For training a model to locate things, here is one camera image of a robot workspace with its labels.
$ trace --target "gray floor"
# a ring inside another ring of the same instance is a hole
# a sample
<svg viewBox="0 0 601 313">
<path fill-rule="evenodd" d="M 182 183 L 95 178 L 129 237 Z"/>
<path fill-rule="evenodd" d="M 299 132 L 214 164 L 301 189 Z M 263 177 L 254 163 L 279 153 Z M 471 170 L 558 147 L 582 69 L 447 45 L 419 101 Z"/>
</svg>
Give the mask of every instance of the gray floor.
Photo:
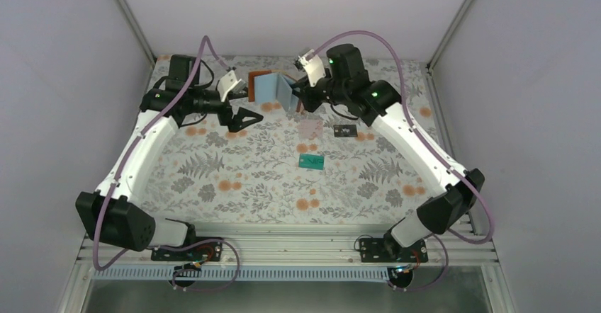
<svg viewBox="0 0 601 313">
<path fill-rule="evenodd" d="M 436 268 L 417 270 L 413 285 Z M 218 283 L 206 283 L 215 286 Z M 97 280 L 84 312 L 490 312 L 478 267 L 454 267 L 436 287 L 392 292 L 379 283 L 238 282 L 217 294 L 175 291 L 166 281 Z"/>
</svg>

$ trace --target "leaf pattern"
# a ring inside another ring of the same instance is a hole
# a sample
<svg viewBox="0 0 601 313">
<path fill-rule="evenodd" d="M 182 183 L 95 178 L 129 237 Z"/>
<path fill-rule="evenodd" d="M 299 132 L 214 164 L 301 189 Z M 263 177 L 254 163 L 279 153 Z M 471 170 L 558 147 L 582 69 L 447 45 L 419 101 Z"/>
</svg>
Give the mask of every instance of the leaf pattern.
<svg viewBox="0 0 601 313">
<path fill-rule="evenodd" d="M 169 72 L 169 57 L 157 61 L 151 87 Z M 296 78 L 291 57 L 224 56 L 240 76 L 266 67 L 285 68 Z M 209 66 L 220 66 L 212 58 Z M 399 87 L 394 61 L 365 59 L 371 80 Z M 437 140 L 434 116 L 420 65 L 403 61 L 408 105 L 425 131 Z M 314 113 L 285 111 L 277 102 L 263 106 L 230 101 L 264 116 L 237 133 L 219 125 L 216 115 L 178 130 L 151 172 L 141 208 L 194 222 L 357 224 L 398 222 L 427 200 L 419 175 L 386 138 L 362 121 L 348 120 L 321 106 Z M 190 115 L 185 123 L 198 115 Z M 302 137 L 304 120 L 323 123 L 320 137 Z M 358 137 L 333 137 L 333 125 L 353 124 Z M 298 167 L 300 153 L 325 157 L 323 170 Z M 414 193 L 404 195 L 404 186 Z"/>
</svg>

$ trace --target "black card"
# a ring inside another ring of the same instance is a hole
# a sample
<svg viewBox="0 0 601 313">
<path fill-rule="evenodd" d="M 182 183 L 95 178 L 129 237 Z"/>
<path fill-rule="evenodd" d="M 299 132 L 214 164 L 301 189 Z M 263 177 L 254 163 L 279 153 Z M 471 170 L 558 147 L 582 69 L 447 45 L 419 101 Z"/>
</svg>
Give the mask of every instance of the black card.
<svg viewBox="0 0 601 313">
<path fill-rule="evenodd" d="M 356 137 L 355 124 L 334 124 L 334 137 Z"/>
</svg>

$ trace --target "white wall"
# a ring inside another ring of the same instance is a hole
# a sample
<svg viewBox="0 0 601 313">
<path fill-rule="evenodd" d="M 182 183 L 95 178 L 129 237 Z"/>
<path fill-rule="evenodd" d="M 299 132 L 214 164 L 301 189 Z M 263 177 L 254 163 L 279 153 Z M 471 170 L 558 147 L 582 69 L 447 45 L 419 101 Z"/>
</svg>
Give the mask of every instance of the white wall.
<svg viewBox="0 0 601 313">
<path fill-rule="evenodd" d="M 463 0 L 127 0 L 155 54 L 196 53 L 209 35 L 220 54 L 297 55 L 347 30 L 371 30 L 402 58 L 428 60 Z M 386 57 L 352 39 L 365 57 Z"/>
<path fill-rule="evenodd" d="M 599 312 L 601 0 L 476 0 L 434 68 L 521 312 Z"/>
<path fill-rule="evenodd" d="M 113 0 L 0 0 L 0 312 L 54 312 L 150 64 Z"/>
</svg>

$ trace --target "teal card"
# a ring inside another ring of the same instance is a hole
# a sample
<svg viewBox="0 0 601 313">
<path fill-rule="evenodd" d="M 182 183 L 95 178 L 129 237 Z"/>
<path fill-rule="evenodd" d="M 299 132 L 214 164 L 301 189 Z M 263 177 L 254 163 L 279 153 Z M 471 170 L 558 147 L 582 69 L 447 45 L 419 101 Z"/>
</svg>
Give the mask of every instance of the teal card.
<svg viewBox="0 0 601 313">
<path fill-rule="evenodd" d="M 298 166 L 307 169 L 323 170 L 324 157 L 320 155 L 300 154 Z"/>
</svg>

